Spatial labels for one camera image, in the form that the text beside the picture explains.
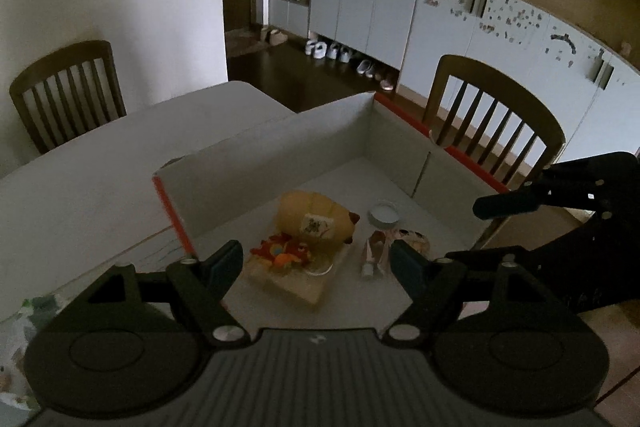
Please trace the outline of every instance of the sticker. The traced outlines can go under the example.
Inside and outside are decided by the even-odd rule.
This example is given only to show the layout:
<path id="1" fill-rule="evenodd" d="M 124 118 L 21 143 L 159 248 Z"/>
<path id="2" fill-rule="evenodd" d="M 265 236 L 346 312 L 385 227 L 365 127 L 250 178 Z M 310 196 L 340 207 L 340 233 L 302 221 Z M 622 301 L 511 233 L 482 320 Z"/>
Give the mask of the sticker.
<path id="1" fill-rule="evenodd" d="M 333 239 L 335 232 L 335 222 L 333 217 L 317 216 L 316 214 L 305 214 L 300 223 L 300 232 L 311 237 L 321 237 L 322 239 Z"/>

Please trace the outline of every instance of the toy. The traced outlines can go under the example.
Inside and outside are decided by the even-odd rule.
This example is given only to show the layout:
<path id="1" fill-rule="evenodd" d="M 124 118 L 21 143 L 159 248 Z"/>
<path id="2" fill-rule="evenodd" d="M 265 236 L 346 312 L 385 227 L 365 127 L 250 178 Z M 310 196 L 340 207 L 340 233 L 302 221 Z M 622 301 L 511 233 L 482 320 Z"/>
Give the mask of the toy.
<path id="1" fill-rule="evenodd" d="M 317 192 L 292 190 L 280 198 L 276 226 L 281 232 L 308 244 L 353 242 L 358 214 Z"/>
<path id="2" fill-rule="evenodd" d="M 308 245 L 288 233 L 271 235 L 260 242 L 260 248 L 252 248 L 250 252 L 263 259 L 267 266 L 276 268 L 288 268 L 292 263 L 305 265 L 311 261 Z"/>

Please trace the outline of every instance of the chair backrest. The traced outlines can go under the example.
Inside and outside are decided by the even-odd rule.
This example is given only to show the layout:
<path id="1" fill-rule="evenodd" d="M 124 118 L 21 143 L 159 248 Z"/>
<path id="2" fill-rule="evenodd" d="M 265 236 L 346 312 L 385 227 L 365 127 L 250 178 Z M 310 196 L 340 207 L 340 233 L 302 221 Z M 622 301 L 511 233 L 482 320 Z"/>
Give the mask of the chair backrest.
<path id="1" fill-rule="evenodd" d="M 451 96 L 450 107 L 446 106 L 451 99 L 444 102 L 448 114 L 436 137 L 438 145 L 449 145 L 446 139 L 452 130 L 456 132 L 451 145 L 460 148 L 464 140 L 470 139 L 464 152 L 471 158 L 477 150 L 482 149 L 482 147 L 478 148 L 479 144 L 484 145 L 484 150 L 474 161 L 484 166 L 490 157 L 495 158 L 493 165 L 490 166 L 490 173 L 497 176 L 498 170 L 503 167 L 504 175 L 498 177 L 498 181 L 505 185 L 511 181 L 529 153 L 532 153 L 532 147 L 538 138 L 542 141 L 544 150 L 533 164 L 526 179 L 535 177 L 545 165 L 556 158 L 564 145 L 564 133 L 548 108 L 506 74 L 472 58 L 444 55 L 440 59 L 422 118 L 423 123 L 428 127 L 437 127 L 438 111 L 443 106 L 445 92 L 451 92 L 450 89 L 447 90 L 447 83 L 452 77 L 461 80 L 462 85 L 455 93 L 455 97 Z M 500 140 L 505 131 L 512 129 L 514 130 L 506 143 L 505 140 Z M 505 160 L 508 156 L 515 155 L 512 153 L 514 145 L 516 142 L 522 144 L 529 132 L 531 136 L 517 153 L 517 157 L 514 157 L 511 166 L 507 168 Z"/>
<path id="2" fill-rule="evenodd" d="M 79 42 L 41 58 L 9 94 L 41 153 L 126 115 L 107 41 Z"/>

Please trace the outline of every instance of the dark wooden floor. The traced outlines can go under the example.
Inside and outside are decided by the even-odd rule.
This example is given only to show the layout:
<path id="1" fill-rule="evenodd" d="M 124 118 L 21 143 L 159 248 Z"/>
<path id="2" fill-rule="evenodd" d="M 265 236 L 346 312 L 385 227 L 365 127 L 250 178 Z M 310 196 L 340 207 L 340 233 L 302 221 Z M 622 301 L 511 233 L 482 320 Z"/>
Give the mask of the dark wooden floor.
<path id="1" fill-rule="evenodd" d="M 352 94 L 378 89 L 353 64 L 307 57 L 304 41 L 290 39 L 266 50 L 227 60 L 229 80 L 257 87 L 292 111 L 301 112 Z"/>

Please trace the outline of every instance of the white table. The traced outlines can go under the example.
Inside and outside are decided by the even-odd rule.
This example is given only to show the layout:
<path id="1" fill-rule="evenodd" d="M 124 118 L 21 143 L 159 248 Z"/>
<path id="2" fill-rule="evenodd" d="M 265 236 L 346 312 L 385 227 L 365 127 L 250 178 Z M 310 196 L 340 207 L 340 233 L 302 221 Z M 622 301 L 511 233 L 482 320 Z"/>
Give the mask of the white table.
<path id="1" fill-rule="evenodd" d="M 164 163 L 291 111 L 244 82 L 191 92 L 78 137 L 0 180 L 0 321 L 170 225 Z"/>

